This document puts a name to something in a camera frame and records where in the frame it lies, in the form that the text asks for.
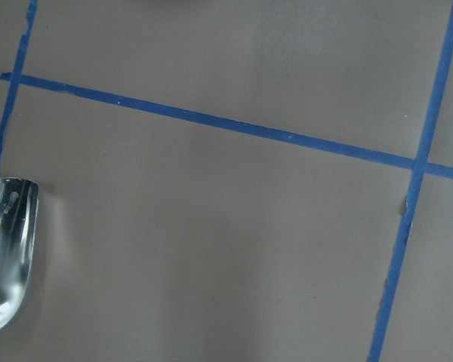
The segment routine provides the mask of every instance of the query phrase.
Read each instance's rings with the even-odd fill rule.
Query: floor
[[[1,0],[5,176],[0,362],[453,361],[451,1]]]

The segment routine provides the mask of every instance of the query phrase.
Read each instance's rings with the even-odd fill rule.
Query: blue tape strip
[[[8,122],[12,111],[14,110],[15,98],[17,97],[18,86],[20,84],[20,77],[22,76],[23,63],[29,46],[30,34],[32,32],[33,21],[35,19],[35,13],[37,12],[37,0],[30,0],[29,7],[27,9],[27,30],[22,34],[20,43],[18,46],[17,56],[15,57],[14,71],[11,73],[10,86],[8,87],[7,100],[5,101],[5,107],[3,109],[2,121],[0,123],[0,160],[2,159],[2,153],[5,141],[5,132],[7,130]]]
[[[448,20],[448,27],[443,42],[441,55],[439,57],[438,69],[436,70],[435,81],[431,91],[430,104],[424,122],[423,133],[421,134],[418,153],[414,160],[413,173],[408,187],[407,208],[405,215],[399,223],[398,235],[394,246],[393,257],[387,275],[387,282],[384,288],[383,299],[377,315],[376,327],[369,351],[369,362],[378,362],[381,357],[384,338],[393,307],[394,296],[398,286],[402,262],[405,256],[406,244],[408,243],[411,224],[414,219],[414,212],[419,199],[424,173],[427,169],[428,156],[430,155],[431,144],[436,129],[439,110],[445,92],[446,80],[453,57],[453,5]]]
[[[447,179],[453,179],[453,167],[443,166],[442,164],[427,164],[426,173],[446,177]]]
[[[10,81],[11,77],[13,78],[13,75],[11,76],[10,73],[2,73],[0,75],[0,79],[5,81]],[[49,91],[65,92],[68,94],[73,94],[77,97],[86,98],[89,100],[97,100],[100,102],[113,104],[115,106],[137,109],[157,115],[165,115],[184,121],[206,124],[208,126],[223,128],[225,130],[232,130],[235,132],[250,134],[256,137],[267,138],[269,140],[308,147],[310,149],[318,149],[322,151],[337,153],[339,155],[360,158],[362,160],[373,161],[380,164],[388,164],[408,170],[412,169],[414,164],[414,161],[411,158],[391,155],[389,153],[364,149],[362,147],[346,145],[343,143],[321,140],[320,138],[304,136],[302,134],[287,132],[284,130],[276,130],[274,128],[263,127],[256,124],[234,121],[232,119],[207,115],[205,113],[189,111],[187,109],[165,106],[146,100],[123,97],[117,94],[110,94],[99,90],[76,87],[74,85],[64,84],[57,81],[49,81],[47,79],[36,78],[29,75],[22,75],[20,83],[32,87],[46,89]]]

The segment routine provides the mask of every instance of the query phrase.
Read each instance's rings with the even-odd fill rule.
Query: blue tape
[[[424,173],[427,170],[428,156],[430,155],[431,144],[436,129],[439,110],[441,108],[443,94],[445,92],[446,80],[453,57],[453,5],[448,20],[448,26],[443,41],[441,55],[439,57],[438,69],[436,70],[435,81],[431,91],[430,104],[424,122],[423,132],[421,134],[418,153],[414,160],[411,181],[408,187],[406,213],[399,223],[398,235],[394,245],[393,256],[391,259],[390,269],[387,275],[387,282],[384,288],[383,299],[379,313],[377,315],[376,326],[371,341],[369,351],[369,362],[378,362],[383,349],[384,338],[386,336],[387,326],[393,307],[394,296],[398,286],[399,276],[401,273],[402,262],[404,260],[406,244],[408,243],[411,225],[414,219],[414,213],[418,204],[418,199],[423,184]]]
[[[0,79],[10,81],[11,74],[2,73],[0,75]],[[187,109],[165,106],[159,103],[149,102],[147,100],[139,100],[135,98],[119,96],[117,94],[110,94],[99,90],[76,87],[74,85],[64,84],[57,81],[49,81],[47,79],[36,78],[29,75],[22,75],[20,83],[32,87],[46,89],[49,91],[65,92],[68,94],[73,94],[77,97],[86,98],[89,100],[97,100],[100,102],[113,104],[115,106],[137,109],[157,115],[165,115],[184,121],[206,124],[212,127],[223,128],[224,130],[246,133],[256,137],[267,138],[269,140],[290,143],[310,149],[318,149],[331,153],[337,153],[339,155],[360,158],[362,160],[373,161],[380,164],[388,164],[390,166],[401,167],[408,170],[412,169],[414,164],[411,158],[391,155],[389,153],[346,145],[343,143],[321,140],[320,138],[304,136],[302,134],[263,127],[256,124],[234,121],[232,119],[207,115],[205,113],[194,112]]]
[[[14,71],[11,73],[10,86],[8,87],[7,99],[5,101],[5,107],[3,109],[2,121],[0,123],[0,160],[2,159],[2,153],[5,142],[5,132],[7,130],[8,122],[12,111],[14,110],[15,98],[17,97],[18,86],[20,84],[20,77],[22,76],[23,63],[25,62],[25,56],[27,48],[29,46],[30,34],[32,32],[33,21],[35,19],[35,13],[37,12],[37,0],[30,0],[29,7],[27,9],[27,30],[22,34],[20,43],[18,46],[17,56],[15,57]]]
[[[453,179],[453,167],[443,166],[442,164],[427,164],[426,173],[446,177],[447,179]]]

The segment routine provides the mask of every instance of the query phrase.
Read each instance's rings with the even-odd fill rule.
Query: metal object
[[[39,187],[0,179],[0,329],[22,304],[32,264]]]

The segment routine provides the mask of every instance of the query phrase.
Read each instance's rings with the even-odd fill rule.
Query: vertical blue line
[[[5,101],[5,107],[3,109],[2,122],[0,123],[0,160],[2,159],[4,148],[5,132],[7,130],[12,111],[14,110],[15,98],[17,97],[20,78],[22,76],[23,63],[25,61],[27,47],[29,46],[30,33],[32,32],[36,11],[37,0],[30,0],[26,14],[27,30],[22,34],[22,37],[20,38],[17,56],[15,57],[14,71],[12,73],[10,85],[8,86],[7,100]]]
[[[401,273],[402,262],[405,256],[406,244],[408,243],[411,224],[413,223],[414,213],[418,203],[421,186],[423,184],[424,173],[426,172],[428,156],[430,155],[431,144],[436,129],[439,110],[445,92],[448,72],[453,57],[453,5],[448,20],[448,26],[443,41],[441,55],[439,57],[438,69],[431,91],[430,104],[428,106],[421,140],[418,146],[418,153],[414,160],[411,181],[408,187],[406,213],[399,223],[398,235],[394,246],[393,257],[387,275],[387,282],[384,288],[383,300],[377,315],[376,327],[369,351],[369,362],[378,362],[383,349],[384,338],[393,307],[394,296]]]

